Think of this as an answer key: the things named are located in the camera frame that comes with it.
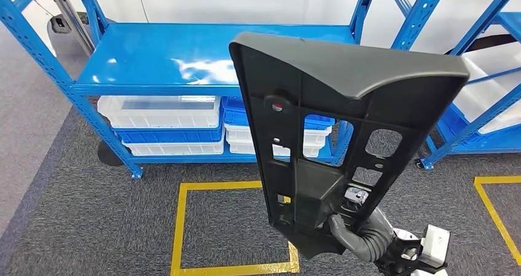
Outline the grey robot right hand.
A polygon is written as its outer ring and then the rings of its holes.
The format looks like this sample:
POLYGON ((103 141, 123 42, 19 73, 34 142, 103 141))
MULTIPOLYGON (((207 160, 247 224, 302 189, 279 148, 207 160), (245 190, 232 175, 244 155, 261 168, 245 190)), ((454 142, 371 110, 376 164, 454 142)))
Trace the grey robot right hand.
POLYGON ((380 259, 394 240, 393 226, 379 207, 375 207, 359 234, 348 230, 339 214, 330 215, 328 223, 337 241, 364 262, 380 259))

